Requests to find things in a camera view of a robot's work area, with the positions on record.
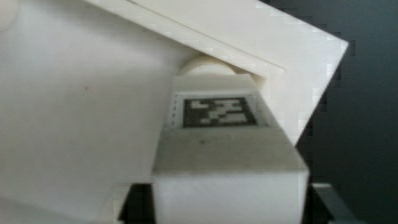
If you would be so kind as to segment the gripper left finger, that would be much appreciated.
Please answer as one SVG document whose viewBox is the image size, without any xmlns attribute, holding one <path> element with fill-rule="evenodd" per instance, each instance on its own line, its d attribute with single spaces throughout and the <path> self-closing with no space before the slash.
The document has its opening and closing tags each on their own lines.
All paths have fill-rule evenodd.
<svg viewBox="0 0 398 224">
<path fill-rule="evenodd" d="M 123 224 L 157 224 L 151 185 L 134 184 L 119 212 Z"/>
</svg>

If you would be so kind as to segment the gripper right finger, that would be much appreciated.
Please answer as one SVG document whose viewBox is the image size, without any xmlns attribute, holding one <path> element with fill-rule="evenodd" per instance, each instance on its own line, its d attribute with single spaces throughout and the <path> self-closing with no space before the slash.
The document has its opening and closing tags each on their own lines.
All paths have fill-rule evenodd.
<svg viewBox="0 0 398 224">
<path fill-rule="evenodd" d="M 356 220 L 338 191 L 329 183 L 313 183 L 308 190 L 304 224 L 340 224 Z"/>
</svg>

